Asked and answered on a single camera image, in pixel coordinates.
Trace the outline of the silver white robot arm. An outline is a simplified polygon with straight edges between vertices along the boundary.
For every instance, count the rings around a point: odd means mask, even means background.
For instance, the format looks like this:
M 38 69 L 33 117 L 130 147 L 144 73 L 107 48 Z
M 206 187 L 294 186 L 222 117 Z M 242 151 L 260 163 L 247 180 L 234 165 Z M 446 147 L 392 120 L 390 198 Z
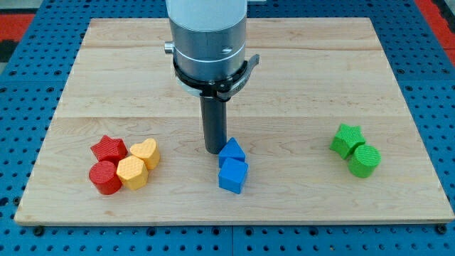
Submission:
M 247 0 L 166 0 L 173 65 L 193 96 L 226 91 L 246 75 Z

